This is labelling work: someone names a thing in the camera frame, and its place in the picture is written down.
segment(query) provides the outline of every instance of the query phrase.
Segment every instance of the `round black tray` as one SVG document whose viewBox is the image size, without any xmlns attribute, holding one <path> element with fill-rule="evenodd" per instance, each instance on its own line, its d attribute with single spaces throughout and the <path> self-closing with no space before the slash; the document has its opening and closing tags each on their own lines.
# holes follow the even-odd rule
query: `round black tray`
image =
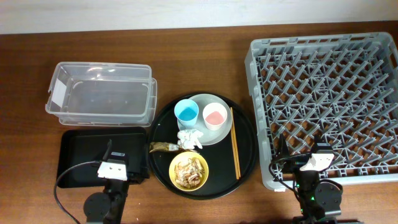
<svg viewBox="0 0 398 224">
<path fill-rule="evenodd" d="M 153 128 L 149 134 L 149 142 L 177 142 L 179 130 L 177 119 L 174 116 L 174 106 L 178 101 L 196 94 L 200 93 L 174 100 L 159 113 L 152 124 Z M 175 153 L 155 152 L 149 154 L 149 164 L 161 183 L 172 192 L 195 200 L 213 199 L 231 193 L 249 177 L 256 164 L 258 145 L 250 120 L 236 103 L 223 96 L 216 96 L 223 99 L 229 106 L 232 106 L 234 110 L 234 123 L 241 168 L 241 178 L 239 180 L 236 180 L 235 176 L 230 133 L 217 144 L 197 149 L 209 165 L 209 177 L 200 189 L 193 192 L 179 190 L 170 180 L 169 166 L 172 159 L 176 156 Z"/>
</svg>

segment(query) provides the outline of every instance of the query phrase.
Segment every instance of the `black tray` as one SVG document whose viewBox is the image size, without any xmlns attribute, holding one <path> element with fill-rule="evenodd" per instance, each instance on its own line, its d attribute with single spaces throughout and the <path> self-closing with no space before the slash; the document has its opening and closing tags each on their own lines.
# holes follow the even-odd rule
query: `black tray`
<svg viewBox="0 0 398 224">
<path fill-rule="evenodd" d="M 195 93 L 184 96 L 169 103 L 152 123 L 149 142 L 177 142 L 177 119 L 174 116 L 174 106 L 178 101 L 189 98 Z M 241 178 L 236 180 L 235 167 L 230 133 L 219 143 L 203 146 L 197 151 L 206 159 L 209 165 L 209 177 L 198 190 L 184 192 L 176 188 L 169 177 L 169 166 L 176 156 L 171 152 L 154 152 L 149 154 L 149 164 L 156 177 L 172 192 L 196 200 L 206 200 L 222 197 L 237 189 L 250 175 L 257 160 L 258 145 L 256 134 L 248 117 L 233 101 L 219 96 L 234 110 L 234 123 L 239 151 Z"/>
<path fill-rule="evenodd" d="M 145 129 L 108 128 L 65 132 L 61 140 L 57 178 L 71 166 L 102 160 L 110 139 L 113 149 L 129 155 L 128 175 L 132 175 L 133 172 L 143 176 L 149 175 Z M 97 170 L 98 166 L 90 165 L 71 170 L 62 178 L 58 186 L 61 188 L 103 186 L 106 181 L 97 177 Z"/>
</svg>

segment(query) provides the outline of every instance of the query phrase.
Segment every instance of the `white plate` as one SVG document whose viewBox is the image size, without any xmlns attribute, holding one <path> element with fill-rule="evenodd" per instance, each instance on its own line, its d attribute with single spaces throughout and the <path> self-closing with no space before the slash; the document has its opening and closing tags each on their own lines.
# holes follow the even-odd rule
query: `white plate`
<svg viewBox="0 0 398 224">
<path fill-rule="evenodd" d="M 197 123 L 191 129 L 197 129 L 203 133 L 203 136 L 199 138 L 200 144 L 204 146 L 209 146 L 223 140 L 225 136 L 227 136 L 232 127 L 232 115 L 229 106 L 220 97 L 211 94 L 199 94 L 189 99 L 193 100 L 199 106 Z M 206 128 L 205 120 L 203 119 L 202 115 L 203 109 L 209 103 L 220 103 L 227 110 L 226 121 L 224 122 L 222 127 L 220 127 L 220 129 L 217 131 L 210 131 L 208 128 Z M 186 129 L 186 127 L 184 127 L 178 121 L 177 124 L 180 131 Z"/>
</svg>

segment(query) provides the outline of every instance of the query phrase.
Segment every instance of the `pink cup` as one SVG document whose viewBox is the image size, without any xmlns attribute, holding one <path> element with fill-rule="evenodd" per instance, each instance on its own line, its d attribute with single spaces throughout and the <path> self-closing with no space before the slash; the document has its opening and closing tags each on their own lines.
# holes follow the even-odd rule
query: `pink cup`
<svg viewBox="0 0 398 224">
<path fill-rule="evenodd" d="M 203 109 L 203 119 L 211 131 L 219 130 L 227 118 L 226 108 L 219 103 L 210 103 Z"/>
</svg>

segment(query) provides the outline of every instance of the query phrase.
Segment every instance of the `yellow bowl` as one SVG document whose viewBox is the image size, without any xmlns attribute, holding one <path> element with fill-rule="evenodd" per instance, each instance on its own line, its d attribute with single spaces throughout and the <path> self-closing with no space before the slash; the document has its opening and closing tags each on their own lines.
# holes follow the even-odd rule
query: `yellow bowl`
<svg viewBox="0 0 398 224">
<path fill-rule="evenodd" d="M 186 160 L 188 158 L 191 158 L 191 159 L 192 158 L 198 158 L 200 163 L 202 164 L 204 170 L 205 170 L 205 174 L 203 174 L 202 177 L 200 178 L 200 184 L 198 186 L 196 186 L 195 188 L 191 188 L 191 189 L 185 188 L 185 187 L 179 185 L 178 183 L 176 183 L 175 182 L 175 172 L 174 172 L 175 166 L 179 162 L 184 161 L 184 160 Z M 207 165 L 206 160 L 201 155 L 199 155 L 199 153 L 183 152 L 183 153 L 178 154 L 172 160 L 172 163 L 170 164 L 170 167 L 169 167 L 169 176 L 170 176 L 170 180 L 173 182 L 173 184 L 174 184 L 174 186 L 176 186 L 176 188 L 178 188 L 180 190 L 183 190 L 183 191 L 186 191 L 186 192 L 191 192 L 191 191 L 194 191 L 194 190 L 198 190 L 200 187 L 203 186 L 203 184 L 205 184 L 205 182 L 207 180 L 207 177 L 209 176 L 209 166 Z"/>
</svg>

